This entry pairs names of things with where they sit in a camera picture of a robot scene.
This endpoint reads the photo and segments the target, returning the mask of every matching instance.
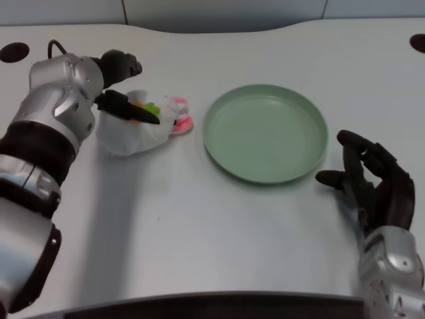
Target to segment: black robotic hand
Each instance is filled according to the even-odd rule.
[[[378,143],[346,130],[337,139],[344,147],[345,171],[320,171],[316,180],[354,197],[365,235],[384,225],[409,230],[414,213],[414,184],[409,174]],[[365,179],[362,163],[382,179],[376,188]]]

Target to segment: pink object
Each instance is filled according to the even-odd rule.
[[[183,134],[193,129],[193,119],[190,115],[184,115],[177,119],[177,123],[173,128],[173,135]]]

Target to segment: robotic hand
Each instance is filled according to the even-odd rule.
[[[380,144],[348,131],[343,145],[345,171],[320,171],[316,180],[344,192],[359,206],[365,235],[359,263],[361,289],[370,318],[424,318],[424,267],[409,232],[414,184]],[[363,165],[382,182],[374,188]]]
[[[53,44],[63,55],[51,58]],[[102,93],[141,73],[133,55],[76,56],[51,41],[48,57],[31,67],[30,92],[0,140],[0,318],[40,296],[61,243],[51,221],[60,185],[94,129],[93,102],[124,120],[159,124],[127,96]]]

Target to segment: plate rim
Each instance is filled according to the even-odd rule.
[[[205,125],[205,123],[206,123],[206,121],[207,121],[207,118],[208,118],[208,116],[209,116],[209,114],[210,114],[210,112],[212,112],[212,109],[213,109],[213,106],[218,102],[218,100],[220,100],[223,96],[225,96],[225,95],[227,95],[227,94],[229,94],[229,93],[231,93],[231,92],[233,92],[233,91],[235,91],[235,90],[238,90],[238,89],[240,89],[240,88],[247,88],[247,87],[249,87],[249,86],[271,86],[271,87],[274,87],[274,88],[279,88],[279,89],[284,89],[284,90],[288,90],[288,91],[291,91],[291,92],[293,92],[294,94],[296,94],[296,95],[298,95],[298,96],[301,96],[304,100],[307,100],[316,110],[317,110],[317,112],[319,113],[319,116],[320,116],[320,118],[323,120],[323,124],[324,124],[324,128],[325,128],[325,130],[324,130],[324,133],[325,133],[325,143],[324,143],[324,146],[323,146],[323,149],[321,150],[321,154],[320,154],[320,156],[314,161],[314,163],[313,164],[311,164],[310,165],[310,167],[307,169],[307,170],[305,170],[303,173],[301,173],[301,174],[298,174],[298,175],[295,175],[295,176],[293,176],[293,177],[290,177],[290,178],[287,178],[287,179],[282,179],[282,180],[279,180],[279,181],[258,181],[258,180],[255,180],[255,179],[250,179],[250,178],[247,178],[247,177],[244,177],[244,176],[241,176],[241,175],[239,175],[239,174],[237,174],[237,173],[234,173],[234,172],[232,172],[232,171],[230,171],[229,169],[227,169],[222,163],[220,163],[215,157],[214,157],[214,155],[213,155],[213,152],[211,152],[211,149],[209,148],[209,146],[208,146],[208,142],[207,142],[207,132],[206,132],[206,125]],[[290,89],[290,88],[286,88],[286,87],[284,87],[284,86],[278,86],[278,85],[275,85],[275,84],[267,84],[267,83],[258,83],[258,84],[247,84],[247,85],[242,85],[242,86],[239,86],[239,87],[237,87],[237,88],[233,88],[232,90],[229,90],[229,91],[226,91],[225,93],[223,93],[223,94],[221,94],[218,98],[216,98],[211,104],[210,104],[210,106],[209,106],[209,108],[208,108],[208,110],[207,110],[207,112],[205,113],[205,115],[204,115],[204,118],[203,118],[203,121],[202,121],[202,139],[203,139],[203,143],[204,143],[204,147],[207,149],[207,151],[208,151],[208,154],[210,155],[210,157],[212,158],[212,160],[218,165],[218,166],[220,166],[220,168],[221,169],[223,169],[223,170],[225,170],[227,173],[229,173],[229,174],[231,174],[231,175],[233,175],[233,176],[235,176],[235,177],[237,177],[237,178],[239,178],[239,179],[242,179],[242,180],[244,180],[244,181],[249,181],[249,182],[251,182],[251,183],[257,183],[257,184],[263,184],[263,185],[272,185],[272,184],[281,184],[281,183],[287,183],[287,182],[289,182],[289,181],[294,181],[294,180],[296,180],[296,179],[299,179],[299,178],[301,178],[301,177],[303,177],[303,176],[305,176],[305,175],[307,175],[307,174],[309,174],[309,173],[311,173],[322,161],[323,161],[323,159],[324,159],[324,157],[325,157],[325,154],[327,153],[327,147],[328,147],[328,143],[329,143],[329,132],[328,132],[328,127],[327,127],[327,122],[326,122],[326,120],[325,120],[325,117],[323,116],[323,114],[322,114],[322,112],[320,111],[320,109],[311,101],[311,100],[309,100],[308,98],[306,98],[303,94],[300,94],[300,93],[298,93],[297,91],[295,91],[295,90],[292,90],[292,89]]]

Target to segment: black cable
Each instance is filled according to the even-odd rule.
[[[52,48],[53,48],[53,45],[56,45],[56,47],[59,49],[59,51],[62,54],[66,54],[67,53],[67,51],[64,49],[64,47],[58,41],[51,40],[51,42],[49,42],[48,43],[48,46],[47,46],[47,58],[52,58]]]

